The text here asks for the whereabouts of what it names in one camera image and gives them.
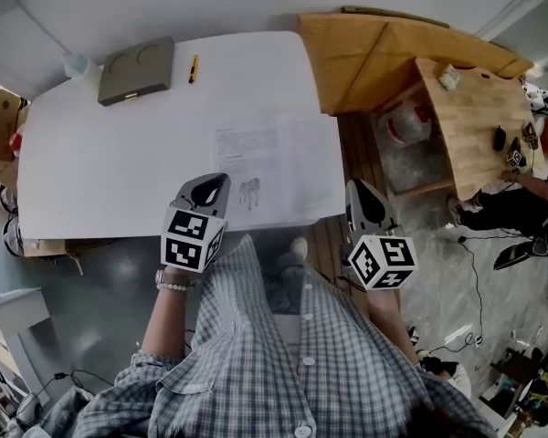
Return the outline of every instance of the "white box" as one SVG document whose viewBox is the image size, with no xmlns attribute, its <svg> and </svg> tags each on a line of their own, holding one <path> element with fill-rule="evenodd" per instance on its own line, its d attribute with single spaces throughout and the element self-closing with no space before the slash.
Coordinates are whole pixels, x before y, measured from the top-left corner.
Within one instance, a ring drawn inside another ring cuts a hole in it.
<svg viewBox="0 0 548 438">
<path fill-rule="evenodd" d="M 201 273 L 221 246 L 226 220 L 169 206 L 164 215 L 161 263 Z"/>
<path fill-rule="evenodd" d="M 410 237 L 363 235 L 348 259 L 365 290 L 399 288 L 418 269 Z"/>
</svg>

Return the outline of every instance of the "red object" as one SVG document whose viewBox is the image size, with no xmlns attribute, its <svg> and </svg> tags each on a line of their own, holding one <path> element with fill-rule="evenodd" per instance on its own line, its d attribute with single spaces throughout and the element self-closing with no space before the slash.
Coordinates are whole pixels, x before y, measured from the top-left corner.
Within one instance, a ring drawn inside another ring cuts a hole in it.
<svg viewBox="0 0 548 438">
<path fill-rule="evenodd" d="M 13 152 L 19 152 L 20 147 L 22 146 L 22 135 L 15 133 L 10 137 L 10 141 L 8 143 L 10 144 L 10 149 Z"/>
</svg>

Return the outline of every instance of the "blue checkered shirt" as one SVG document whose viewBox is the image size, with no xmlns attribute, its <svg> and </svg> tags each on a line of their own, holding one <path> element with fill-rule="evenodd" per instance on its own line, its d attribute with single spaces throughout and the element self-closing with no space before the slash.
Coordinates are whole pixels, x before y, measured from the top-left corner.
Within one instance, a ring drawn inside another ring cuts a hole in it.
<svg viewBox="0 0 548 438">
<path fill-rule="evenodd" d="M 415 404 L 443 408 L 486 436 L 470 401 L 410 363 L 351 298 L 304 277 L 297 370 L 280 337 L 251 239 L 216 261 L 202 288 L 192 352 L 137 353 L 83 410 L 76 436 L 396 437 Z"/>
</svg>

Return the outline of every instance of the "marble floor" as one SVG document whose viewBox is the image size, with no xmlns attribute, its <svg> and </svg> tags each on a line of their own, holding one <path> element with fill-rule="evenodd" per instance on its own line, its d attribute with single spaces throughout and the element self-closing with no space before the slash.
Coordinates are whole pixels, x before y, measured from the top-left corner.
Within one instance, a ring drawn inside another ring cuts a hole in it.
<svg viewBox="0 0 548 438">
<path fill-rule="evenodd" d="M 402 191 L 435 182 L 448 176 L 448 163 L 438 139 L 423 141 L 405 149 L 395 149 L 376 129 L 378 146 L 388 187 Z M 447 347 L 458 350 L 472 332 L 481 334 L 480 346 L 468 346 L 452 353 L 434 353 L 443 360 L 461 362 L 472 382 L 473 398 L 485 391 L 496 378 L 490 363 L 499 360 L 507 347 L 524 349 L 535 345 L 548 348 L 548 258 L 531 258 L 519 265 L 493 271 L 501 250 L 523 238 L 468 239 L 464 244 L 475 255 L 481 294 L 471 267 L 471 254 L 458 242 L 459 231 L 449 231 L 446 200 L 451 191 L 424 193 L 395 198 L 395 207 L 406 234 L 414 239 L 419 260 L 415 281 L 401 293 L 402 314 L 420 334 L 419 349 L 445 345 L 447 337 L 458 334 Z M 487 233 L 461 231 L 466 237 L 508 237 L 502 231 Z"/>
</svg>

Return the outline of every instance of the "shirt button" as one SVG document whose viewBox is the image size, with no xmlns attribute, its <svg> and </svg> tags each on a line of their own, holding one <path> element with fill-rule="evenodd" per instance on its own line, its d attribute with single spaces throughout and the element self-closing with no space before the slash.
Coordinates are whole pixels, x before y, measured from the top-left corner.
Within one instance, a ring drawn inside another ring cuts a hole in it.
<svg viewBox="0 0 548 438">
<path fill-rule="evenodd" d="M 294 431 L 294 436 L 296 436 L 296 438 L 307 438 L 307 436 L 311 436 L 311 434 L 312 428 L 306 425 L 302 425 Z"/>
</svg>

